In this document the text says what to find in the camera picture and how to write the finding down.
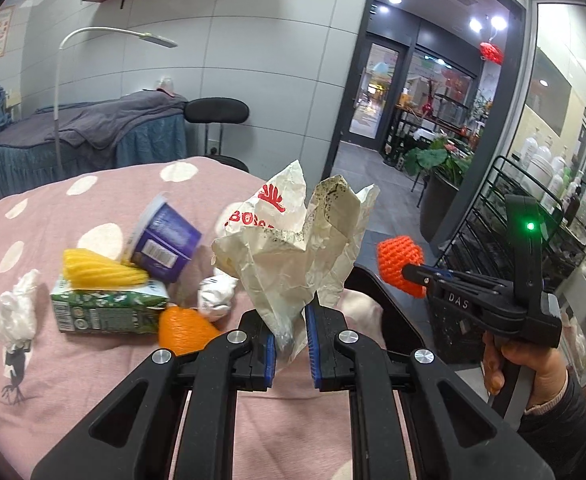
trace person's hand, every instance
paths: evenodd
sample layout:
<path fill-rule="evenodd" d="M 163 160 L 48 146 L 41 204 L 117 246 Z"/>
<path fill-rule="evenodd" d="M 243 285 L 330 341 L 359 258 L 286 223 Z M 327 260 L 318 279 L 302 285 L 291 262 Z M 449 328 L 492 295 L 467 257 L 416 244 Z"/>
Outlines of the person's hand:
<path fill-rule="evenodd" d="M 523 341 L 508 341 L 500 350 L 495 347 L 493 336 L 485 332 L 484 344 L 484 386 L 491 395 L 497 395 L 504 386 L 502 374 L 502 356 L 516 365 L 533 369 L 535 382 L 527 409 L 553 400 L 566 382 L 566 362 L 557 348 L 544 348 Z"/>

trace plant pot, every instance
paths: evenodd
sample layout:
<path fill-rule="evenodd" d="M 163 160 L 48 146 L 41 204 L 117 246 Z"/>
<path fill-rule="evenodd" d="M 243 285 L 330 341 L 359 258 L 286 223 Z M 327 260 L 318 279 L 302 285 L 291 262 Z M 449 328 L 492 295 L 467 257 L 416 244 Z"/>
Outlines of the plant pot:
<path fill-rule="evenodd" d="M 420 233 L 427 242 L 438 231 L 457 191 L 457 187 L 444 180 L 439 173 L 431 172 L 420 206 Z"/>

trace white lamp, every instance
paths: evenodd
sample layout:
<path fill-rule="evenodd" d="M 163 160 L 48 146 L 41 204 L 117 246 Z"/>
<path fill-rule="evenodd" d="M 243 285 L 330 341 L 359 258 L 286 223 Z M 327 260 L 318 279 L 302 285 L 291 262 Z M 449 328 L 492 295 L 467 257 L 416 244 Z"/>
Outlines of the white lamp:
<path fill-rule="evenodd" d="M 55 156 L 57 157 L 57 169 L 59 170 L 59 176 L 62 178 L 62 154 L 60 152 L 59 143 L 59 79 L 62 72 L 62 51 L 66 42 L 72 38 L 75 34 L 80 32 L 87 32 L 89 30 L 105 30 L 106 32 L 121 32 L 122 34 L 130 34 L 131 36 L 137 36 L 140 40 L 148 41 L 149 43 L 158 44 L 167 48 L 173 48 L 177 46 L 172 40 L 156 36 L 150 32 L 135 32 L 134 30 L 126 30 L 125 28 L 113 28 L 113 27 L 83 27 L 78 28 L 66 36 L 62 43 L 59 44 L 57 49 L 57 69 L 55 70 L 55 94 L 53 98 L 53 122 L 54 122 L 54 135 L 55 135 Z"/>

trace person's arm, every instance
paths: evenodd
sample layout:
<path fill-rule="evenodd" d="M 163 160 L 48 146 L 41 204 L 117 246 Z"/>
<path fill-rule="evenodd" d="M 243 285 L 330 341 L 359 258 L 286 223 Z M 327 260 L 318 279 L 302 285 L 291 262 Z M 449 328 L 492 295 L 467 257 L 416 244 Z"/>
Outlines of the person's arm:
<path fill-rule="evenodd" d="M 495 395 L 504 385 L 500 352 L 489 333 L 484 343 L 484 385 Z M 558 480 L 568 477 L 586 455 L 586 399 L 577 379 L 567 372 L 558 349 L 509 341 L 501 352 L 509 361 L 536 372 L 519 434 Z"/>

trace purple cup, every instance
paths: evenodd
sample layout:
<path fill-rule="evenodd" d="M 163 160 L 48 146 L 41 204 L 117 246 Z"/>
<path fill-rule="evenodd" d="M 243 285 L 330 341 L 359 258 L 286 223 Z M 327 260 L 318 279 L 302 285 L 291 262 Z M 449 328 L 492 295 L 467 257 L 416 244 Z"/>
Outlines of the purple cup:
<path fill-rule="evenodd" d="M 193 257 L 201 237 L 202 233 L 158 195 L 140 216 L 122 259 L 162 282 L 174 283 Z"/>

